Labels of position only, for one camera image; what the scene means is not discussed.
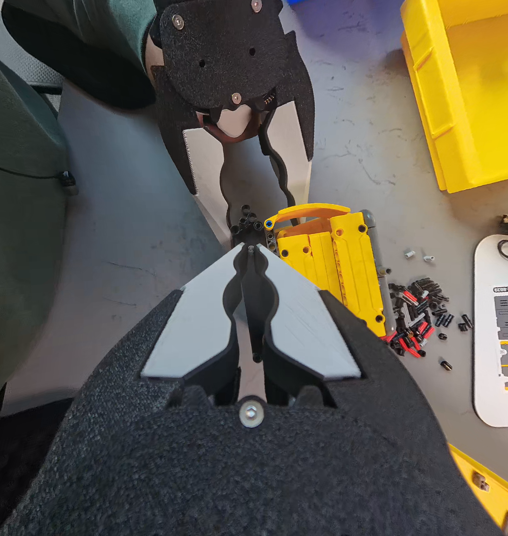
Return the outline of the person's left forearm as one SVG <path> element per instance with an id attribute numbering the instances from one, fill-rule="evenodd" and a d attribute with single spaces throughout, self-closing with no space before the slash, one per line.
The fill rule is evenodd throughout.
<path id="1" fill-rule="evenodd" d="M 4 1 L 68 30 L 84 44 L 129 61 L 155 84 L 151 67 L 163 65 L 148 29 L 157 12 L 153 1 Z"/>

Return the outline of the person's left hand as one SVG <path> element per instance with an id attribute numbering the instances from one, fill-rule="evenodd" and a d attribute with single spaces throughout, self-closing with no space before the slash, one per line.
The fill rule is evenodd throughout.
<path id="1" fill-rule="evenodd" d="M 230 126 L 225 126 L 226 122 L 224 121 L 224 112 L 230 112 L 230 119 L 232 119 Z M 238 113 L 239 110 L 223 110 L 223 113 L 221 114 L 220 118 L 222 120 L 224 130 L 219 128 L 216 123 L 211 121 L 209 114 L 197 111 L 197 118 L 200 126 L 208 133 L 210 133 L 211 136 L 216 138 L 221 144 L 229 145 L 237 144 L 258 136 L 260 115 L 256 112 L 252 112 L 249 107 L 246 108 L 246 115 L 238 116 Z M 244 126 L 244 130 L 238 136 L 234 137 L 228 134 L 229 132 L 235 132 L 241 125 Z"/>

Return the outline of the heap of grey blue pieces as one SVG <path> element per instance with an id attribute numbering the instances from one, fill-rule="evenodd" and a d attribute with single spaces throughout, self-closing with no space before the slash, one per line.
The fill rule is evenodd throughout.
<path id="1" fill-rule="evenodd" d="M 472 484 L 481 504 L 501 529 L 508 535 L 508 483 L 494 474 L 472 473 Z"/>

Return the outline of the pile of black red pins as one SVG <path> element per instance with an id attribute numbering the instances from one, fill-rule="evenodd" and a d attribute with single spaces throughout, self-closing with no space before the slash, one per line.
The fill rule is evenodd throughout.
<path id="1" fill-rule="evenodd" d="M 433 336 L 447 340 L 445 330 L 456 317 L 448 308 L 450 298 L 436 281 L 422 277 L 408 285 L 388 283 L 387 288 L 395 328 L 383 339 L 397 356 L 424 358 L 425 346 Z"/>

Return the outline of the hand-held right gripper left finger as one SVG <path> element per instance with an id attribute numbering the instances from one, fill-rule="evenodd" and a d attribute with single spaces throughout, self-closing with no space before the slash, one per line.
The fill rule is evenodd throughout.
<path id="1" fill-rule="evenodd" d="M 141 377 L 231 381 L 239 346 L 234 312 L 242 300 L 246 267 L 240 244 L 184 285 L 141 370 Z"/>

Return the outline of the yellow bin with few pieces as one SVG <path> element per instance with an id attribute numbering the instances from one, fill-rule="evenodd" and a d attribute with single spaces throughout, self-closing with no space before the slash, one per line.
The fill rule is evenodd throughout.
<path id="1" fill-rule="evenodd" d="M 405 1 L 401 18 L 439 189 L 508 180 L 508 1 Z"/>

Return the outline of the yellow bin with many pieces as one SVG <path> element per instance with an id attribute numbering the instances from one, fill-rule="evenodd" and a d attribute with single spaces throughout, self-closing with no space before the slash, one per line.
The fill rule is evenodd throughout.
<path id="1" fill-rule="evenodd" d="M 466 483 L 502 533 L 508 535 L 508 482 L 454 446 L 449 448 Z"/>

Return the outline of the yellow and black lego model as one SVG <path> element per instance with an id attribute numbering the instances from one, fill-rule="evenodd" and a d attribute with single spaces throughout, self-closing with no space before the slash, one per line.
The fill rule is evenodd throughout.
<path id="1" fill-rule="evenodd" d="M 320 290 L 328 291 L 385 343 L 396 335 L 376 220 L 369 210 L 306 203 L 261 220 L 249 205 L 229 225 L 231 242 L 263 244 Z"/>

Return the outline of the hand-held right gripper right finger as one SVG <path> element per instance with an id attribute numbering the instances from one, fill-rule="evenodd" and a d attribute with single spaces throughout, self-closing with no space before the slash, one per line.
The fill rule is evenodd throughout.
<path id="1" fill-rule="evenodd" d="M 360 378 L 320 289 L 265 246 L 257 250 L 261 277 L 273 298 L 265 332 L 268 347 L 323 381 Z"/>

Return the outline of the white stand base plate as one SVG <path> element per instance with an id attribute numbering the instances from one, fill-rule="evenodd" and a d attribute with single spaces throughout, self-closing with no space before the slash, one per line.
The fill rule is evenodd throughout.
<path id="1" fill-rule="evenodd" d="M 485 237 L 474 252 L 473 405 L 478 417 L 496 428 L 508 427 L 508 392 L 500 375 L 499 341 L 493 307 L 495 286 L 508 285 L 508 259 L 498 243 L 508 237 Z"/>

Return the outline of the person's green sweatshirt torso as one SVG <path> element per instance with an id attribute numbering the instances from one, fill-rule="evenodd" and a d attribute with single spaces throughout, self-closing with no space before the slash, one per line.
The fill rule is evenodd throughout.
<path id="1" fill-rule="evenodd" d="M 52 105 L 0 61 L 0 410 L 48 318 L 74 184 Z"/>

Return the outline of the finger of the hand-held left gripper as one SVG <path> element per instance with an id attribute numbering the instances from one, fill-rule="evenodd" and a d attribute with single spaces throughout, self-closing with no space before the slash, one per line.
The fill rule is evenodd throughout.
<path id="1" fill-rule="evenodd" d="M 283 104 L 270 111 L 260 125 L 259 142 L 264 155 L 270 157 L 287 207 L 308 202 L 311 158 L 295 104 Z"/>
<path id="2" fill-rule="evenodd" d="M 231 248 L 227 220 L 229 205 L 220 181 L 224 165 L 223 146 L 203 128 L 183 130 L 183 139 L 195 186 L 193 197 L 219 243 L 224 248 Z"/>

